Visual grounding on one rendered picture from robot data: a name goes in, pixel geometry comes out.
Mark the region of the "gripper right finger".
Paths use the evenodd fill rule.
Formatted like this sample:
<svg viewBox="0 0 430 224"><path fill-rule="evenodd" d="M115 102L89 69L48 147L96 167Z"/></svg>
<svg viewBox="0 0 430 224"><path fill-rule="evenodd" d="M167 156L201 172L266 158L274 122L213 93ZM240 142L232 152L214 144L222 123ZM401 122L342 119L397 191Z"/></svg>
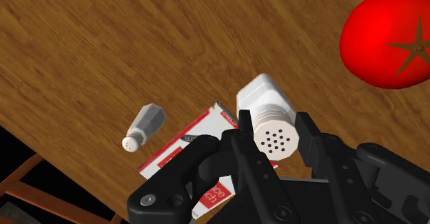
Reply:
<svg viewBox="0 0 430 224"><path fill-rule="evenodd" d="M339 224L430 224L430 172L377 143L349 147L298 112L298 150L328 181Z"/></svg>

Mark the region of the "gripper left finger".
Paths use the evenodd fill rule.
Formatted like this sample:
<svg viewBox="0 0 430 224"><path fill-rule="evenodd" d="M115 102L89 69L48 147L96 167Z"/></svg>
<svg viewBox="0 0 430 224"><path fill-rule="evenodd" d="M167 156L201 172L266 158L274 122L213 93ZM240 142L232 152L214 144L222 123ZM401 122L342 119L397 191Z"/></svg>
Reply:
<svg viewBox="0 0 430 224"><path fill-rule="evenodd" d="M190 224L192 209L222 176L236 176L236 194L207 224L301 224L266 155L254 142L249 110L238 129L196 137L127 200L130 224Z"/></svg>

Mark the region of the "white salt shaker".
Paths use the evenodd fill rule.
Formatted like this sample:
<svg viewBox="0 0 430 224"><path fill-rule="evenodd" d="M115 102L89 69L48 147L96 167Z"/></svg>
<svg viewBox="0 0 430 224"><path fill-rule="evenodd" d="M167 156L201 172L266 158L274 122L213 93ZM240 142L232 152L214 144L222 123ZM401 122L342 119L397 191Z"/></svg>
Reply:
<svg viewBox="0 0 430 224"><path fill-rule="evenodd" d="M286 159L297 150L296 111L268 74L259 74L238 92L236 110L250 111L254 141L269 160Z"/></svg>

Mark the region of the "grey pepper shaker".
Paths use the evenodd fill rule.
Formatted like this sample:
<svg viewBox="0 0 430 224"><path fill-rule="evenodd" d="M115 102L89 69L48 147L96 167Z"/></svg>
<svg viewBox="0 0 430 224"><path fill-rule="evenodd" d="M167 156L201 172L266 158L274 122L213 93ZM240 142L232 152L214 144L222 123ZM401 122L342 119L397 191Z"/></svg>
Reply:
<svg viewBox="0 0 430 224"><path fill-rule="evenodd" d="M166 114L162 107L155 103L144 105L121 142L123 148L128 152L136 152L163 126L165 120Z"/></svg>

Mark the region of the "red tomato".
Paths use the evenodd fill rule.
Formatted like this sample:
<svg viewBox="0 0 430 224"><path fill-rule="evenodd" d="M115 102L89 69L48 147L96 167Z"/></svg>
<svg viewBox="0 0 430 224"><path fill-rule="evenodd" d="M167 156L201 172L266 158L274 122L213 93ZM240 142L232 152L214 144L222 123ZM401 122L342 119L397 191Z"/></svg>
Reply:
<svg viewBox="0 0 430 224"><path fill-rule="evenodd" d="M345 67L364 82L402 89L430 79L430 0L364 0L340 36Z"/></svg>

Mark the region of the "wooden chair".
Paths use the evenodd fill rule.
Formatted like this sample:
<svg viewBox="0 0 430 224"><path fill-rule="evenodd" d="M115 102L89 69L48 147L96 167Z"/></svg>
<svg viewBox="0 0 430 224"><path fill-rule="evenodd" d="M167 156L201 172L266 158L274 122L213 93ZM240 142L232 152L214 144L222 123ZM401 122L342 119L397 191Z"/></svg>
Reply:
<svg viewBox="0 0 430 224"><path fill-rule="evenodd" d="M123 219L118 214L107 220L21 182L21 179L42 160L39 154L34 154L0 182L0 197L9 194L75 224L121 224Z"/></svg>

